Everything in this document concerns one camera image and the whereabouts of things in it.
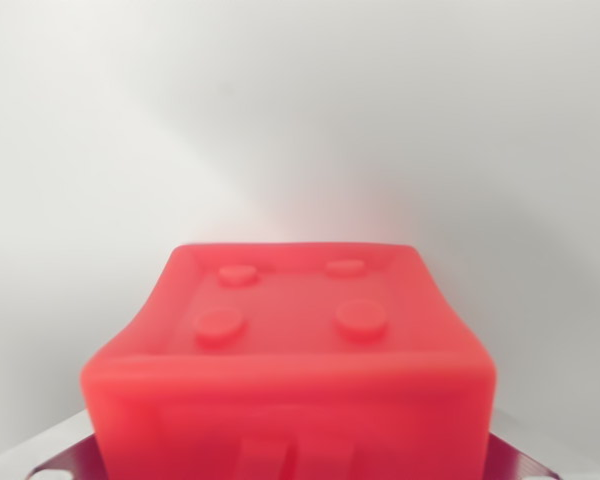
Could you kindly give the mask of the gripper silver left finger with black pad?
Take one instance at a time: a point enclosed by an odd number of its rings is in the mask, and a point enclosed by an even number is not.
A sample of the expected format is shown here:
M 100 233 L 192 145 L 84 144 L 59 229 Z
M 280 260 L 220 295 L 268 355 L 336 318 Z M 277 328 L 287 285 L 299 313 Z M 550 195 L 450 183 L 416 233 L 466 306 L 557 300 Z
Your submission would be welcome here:
M 85 410 L 0 454 L 0 479 L 105 479 L 106 470 Z

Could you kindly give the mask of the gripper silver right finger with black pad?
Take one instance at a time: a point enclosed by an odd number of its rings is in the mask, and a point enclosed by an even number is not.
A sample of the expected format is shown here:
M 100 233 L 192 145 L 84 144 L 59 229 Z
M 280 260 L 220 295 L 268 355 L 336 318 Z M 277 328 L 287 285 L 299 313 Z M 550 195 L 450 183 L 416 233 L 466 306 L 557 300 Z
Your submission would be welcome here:
M 599 479 L 600 465 L 535 432 L 506 413 L 494 413 L 486 479 Z

